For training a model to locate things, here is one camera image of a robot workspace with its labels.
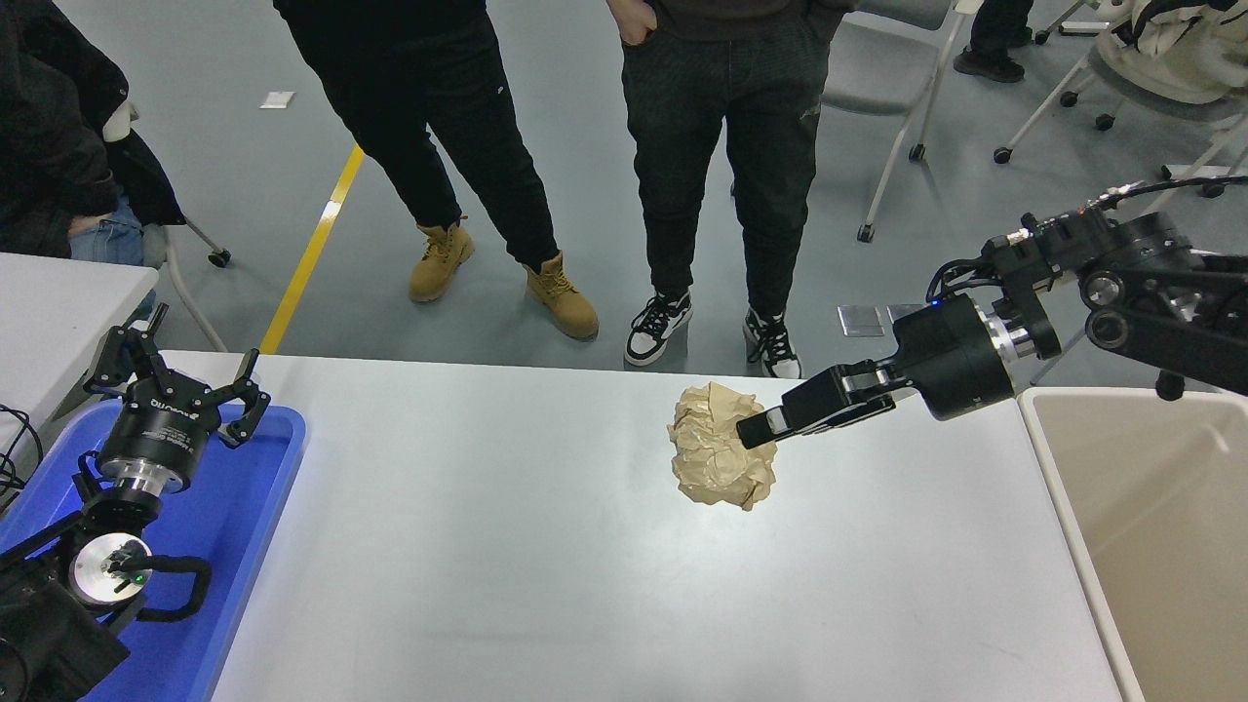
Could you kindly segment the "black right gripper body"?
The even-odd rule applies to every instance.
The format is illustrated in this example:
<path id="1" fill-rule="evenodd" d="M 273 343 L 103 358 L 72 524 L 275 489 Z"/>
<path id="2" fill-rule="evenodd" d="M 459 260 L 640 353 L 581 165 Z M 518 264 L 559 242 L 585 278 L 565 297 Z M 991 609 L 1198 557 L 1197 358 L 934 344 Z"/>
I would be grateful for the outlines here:
<path id="1" fill-rule="evenodd" d="M 978 305 L 953 294 L 892 325 L 891 391 L 917 391 L 934 418 L 956 418 L 1015 396 Z"/>

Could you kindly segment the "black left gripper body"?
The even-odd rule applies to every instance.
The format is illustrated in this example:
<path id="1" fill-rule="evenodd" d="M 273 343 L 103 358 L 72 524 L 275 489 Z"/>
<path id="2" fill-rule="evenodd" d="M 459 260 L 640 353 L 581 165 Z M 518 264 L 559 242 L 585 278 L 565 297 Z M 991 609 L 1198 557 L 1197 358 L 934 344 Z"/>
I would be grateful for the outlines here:
<path id="1" fill-rule="evenodd" d="M 191 481 L 211 432 L 218 427 L 218 408 L 206 403 L 210 386 L 183 373 L 168 373 L 168 393 L 156 376 L 135 378 L 122 395 L 116 423 L 97 453 L 97 471 L 110 480 L 140 461 Z"/>

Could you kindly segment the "person's right hand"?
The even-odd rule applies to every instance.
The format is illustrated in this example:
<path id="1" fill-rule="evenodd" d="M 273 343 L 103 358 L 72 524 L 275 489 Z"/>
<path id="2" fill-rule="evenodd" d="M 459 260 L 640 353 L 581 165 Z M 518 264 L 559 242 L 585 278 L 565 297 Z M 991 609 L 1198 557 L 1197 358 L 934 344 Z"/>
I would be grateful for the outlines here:
<path id="1" fill-rule="evenodd" d="M 626 46 L 639 46 L 658 30 L 658 15 L 646 1 L 607 1 L 619 37 Z"/>

